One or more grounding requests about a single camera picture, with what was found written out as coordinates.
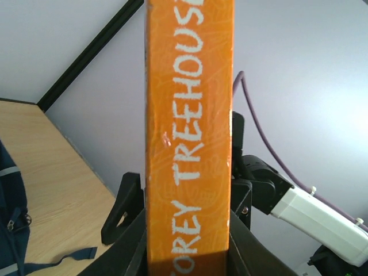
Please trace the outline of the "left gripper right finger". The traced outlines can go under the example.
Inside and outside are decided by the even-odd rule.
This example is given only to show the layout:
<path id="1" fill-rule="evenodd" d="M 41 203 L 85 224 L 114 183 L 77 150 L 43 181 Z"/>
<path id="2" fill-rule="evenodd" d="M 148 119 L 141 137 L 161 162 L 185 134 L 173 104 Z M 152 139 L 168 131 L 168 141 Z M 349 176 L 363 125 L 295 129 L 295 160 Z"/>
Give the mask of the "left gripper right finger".
<path id="1" fill-rule="evenodd" d="M 227 262 L 227 275 L 297 276 L 262 245 L 234 212 L 230 213 Z"/>

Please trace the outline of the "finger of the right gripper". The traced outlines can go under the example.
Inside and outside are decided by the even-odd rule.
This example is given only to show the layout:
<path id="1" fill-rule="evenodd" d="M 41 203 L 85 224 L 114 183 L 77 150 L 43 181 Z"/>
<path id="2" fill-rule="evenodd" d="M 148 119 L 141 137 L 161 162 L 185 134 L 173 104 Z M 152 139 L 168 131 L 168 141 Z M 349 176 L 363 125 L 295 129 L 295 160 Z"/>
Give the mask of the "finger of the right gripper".
<path id="1" fill-rule="evenodd" d="M 143 209 L 144 193 L 140 174 L 126 172 L 122 176 L 115 203 L 101 229 L 102 244 L 113 244 Z"/>
<path id="2" fill-rule="evenodd" d="M 248 228 L 251 228 L 252 183 L 245 179 L 231 181 L 231 210 Z"/>

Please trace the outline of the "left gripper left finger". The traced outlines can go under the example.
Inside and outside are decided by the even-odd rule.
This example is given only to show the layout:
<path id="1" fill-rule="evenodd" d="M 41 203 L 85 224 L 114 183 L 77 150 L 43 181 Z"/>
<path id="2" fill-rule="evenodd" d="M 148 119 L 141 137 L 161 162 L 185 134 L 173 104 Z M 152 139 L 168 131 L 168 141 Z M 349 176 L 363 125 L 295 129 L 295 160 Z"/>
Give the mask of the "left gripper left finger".
<path id="1" fill-rule="evenodd" d="M 117 241 L 78 275 L 147 275 L 147 231 L 145 218 L 145 210 L 142 210 Z"/>

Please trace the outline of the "navy blue student backpack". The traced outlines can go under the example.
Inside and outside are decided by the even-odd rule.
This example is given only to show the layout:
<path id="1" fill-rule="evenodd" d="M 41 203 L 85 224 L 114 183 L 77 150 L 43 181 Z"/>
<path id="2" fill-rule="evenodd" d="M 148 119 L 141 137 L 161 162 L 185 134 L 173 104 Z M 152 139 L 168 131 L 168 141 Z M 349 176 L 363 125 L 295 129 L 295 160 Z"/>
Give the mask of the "navy blue student backpack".
<path id="1" fill-rule="evenodd" d="M 1 144 L 1 275 L 28 275 L 56 263 L 26 263 L 32 218 L 20 169 Z"/>

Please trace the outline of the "orange treehouse book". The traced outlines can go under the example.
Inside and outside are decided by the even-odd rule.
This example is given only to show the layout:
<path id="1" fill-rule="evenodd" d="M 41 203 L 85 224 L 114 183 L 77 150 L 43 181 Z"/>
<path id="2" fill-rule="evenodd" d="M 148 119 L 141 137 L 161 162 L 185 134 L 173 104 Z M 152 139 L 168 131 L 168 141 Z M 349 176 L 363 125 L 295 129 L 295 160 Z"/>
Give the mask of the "orange treehouse book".
<path id="1" fill-rule="evenodd" d="M 145 1 L 149 275 L 225 275 L 233 1 Z"/>

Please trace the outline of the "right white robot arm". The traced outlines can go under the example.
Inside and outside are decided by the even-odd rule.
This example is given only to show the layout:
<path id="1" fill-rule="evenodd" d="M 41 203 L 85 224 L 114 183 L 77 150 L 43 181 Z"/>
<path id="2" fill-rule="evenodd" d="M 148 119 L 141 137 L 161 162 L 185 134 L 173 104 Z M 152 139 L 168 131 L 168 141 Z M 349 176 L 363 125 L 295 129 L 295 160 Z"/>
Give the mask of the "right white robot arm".
<path id="1" fill-rule="evenodd" d="M 254 155 L 242 154 L 244 117 L 232 115 L 233 180 L 230 271 L 234 275 L 271 275 L 283 268 L 250 232 L 251 210 L 273 215 L 314 238 L 320 247 L 308 265 L 321 275 L 366 275 L 367 231 L 357 220 L 344 218 L 310 190 L 301 190 Z M 101 240 L 108 251 L 99 265 L 113 275 L 143 275 L 146 264 L 144 199 L 140 175 L 122 176 L 116 201 L 102 227 Z"/>

